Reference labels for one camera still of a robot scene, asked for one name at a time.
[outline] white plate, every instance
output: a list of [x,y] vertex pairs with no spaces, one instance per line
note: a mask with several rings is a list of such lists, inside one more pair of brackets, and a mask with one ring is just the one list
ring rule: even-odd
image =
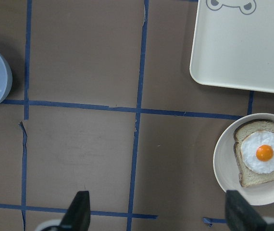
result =
[[239,184],[239,170],[233,152],[233,133],[240,125],[253,119],[270,119],[274,121],[274,115],[258,113],[245,116],[231,124],[219,138],[213,156],[213,168],[215,177],[220,187],[226,190],[238,190],[251,205],[267,205],[274,202],[274,181],[269,183],[242,188]]
[[204,85],[274,93],[274,1],[199,0],[190,73]]

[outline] toast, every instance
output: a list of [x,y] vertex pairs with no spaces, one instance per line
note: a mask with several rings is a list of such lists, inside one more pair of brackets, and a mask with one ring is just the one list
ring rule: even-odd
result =
[[256,119],[241,125],[234,132],[234,154],[239,170],[239,183],[242,187],[249,187],[274,181],[274,171],[263,174],[255,173],[248,169],[242,160],[240,147],[243,140],[253,132],[262,130],[274,133],[274,122],[266,119]]

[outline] egg white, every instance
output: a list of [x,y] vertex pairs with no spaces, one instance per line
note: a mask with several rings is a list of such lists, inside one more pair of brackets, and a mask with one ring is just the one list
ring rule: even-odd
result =
[[257,149],[267,144],[274,153],[274,133],[270,131],[256,131],[247,136],[241,145],[241,154],[244,164],[252,171],[262,174],[274,171],[274,155],[268,161],[261,161],[256,157]]

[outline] fried egg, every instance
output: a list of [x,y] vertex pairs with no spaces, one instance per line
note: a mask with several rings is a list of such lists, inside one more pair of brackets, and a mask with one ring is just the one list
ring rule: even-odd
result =
[[250,170],[262,174],[274,171],[274,133],[256,131],[242,142],[241,154]]

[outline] orange egg yolk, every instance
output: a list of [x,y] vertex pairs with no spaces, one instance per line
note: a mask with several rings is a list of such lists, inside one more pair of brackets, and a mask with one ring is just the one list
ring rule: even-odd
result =
[[269,145],[262,145],[257,149],[256,156],[261,161],[269,161],[274,155],[272,147]]

